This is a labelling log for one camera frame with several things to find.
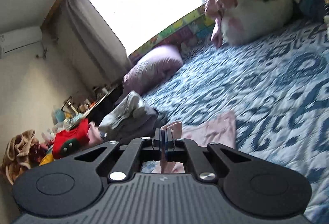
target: pink pillow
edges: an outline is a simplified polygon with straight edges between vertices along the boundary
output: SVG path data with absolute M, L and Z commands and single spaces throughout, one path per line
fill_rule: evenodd
M 183 65 L 177 46 L 162 45 L 141 58 L 123 78 L 123 95 L 135 91 L 143 95 L 172 77 Z

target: curtain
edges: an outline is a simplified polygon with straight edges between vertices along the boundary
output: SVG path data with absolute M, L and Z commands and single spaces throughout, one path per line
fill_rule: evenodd
M 62 11 L 99 71 L 110 83 L 122 81 L 132 68 L 126 50 L 89 0 L 65 0 Z

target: colorful wall mat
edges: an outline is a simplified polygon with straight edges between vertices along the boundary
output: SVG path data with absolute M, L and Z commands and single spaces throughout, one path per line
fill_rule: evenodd
M 180 50 L 182 45 L 194 46 L 211 34 L 213 27 L 214 21 L 204 15 L 202 5 L 155 35 L 129 55 L 129 58 L 133 64 L 136 64 L 150 50 L 165 44 L 177 45 Z

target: patterned quilt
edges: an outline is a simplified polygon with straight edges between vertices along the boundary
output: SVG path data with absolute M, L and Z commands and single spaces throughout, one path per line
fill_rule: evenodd
M 169 121 L 199 125 L 236 113 L 239 150 L 291 168 L 312 186 L 305 216 L 329 223 L 329 41 L 308 20 L 244 46 L 191 50 L 166 83 L 144 96 Z

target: air conditioner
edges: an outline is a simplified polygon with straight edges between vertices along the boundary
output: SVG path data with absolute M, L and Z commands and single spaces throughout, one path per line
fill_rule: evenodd
M 0 34 L 0 58 L 3 58 L 4 54 L 7 52 L 39 42 L 41 40 L 42 32 L 38 26 L 17 29 Z

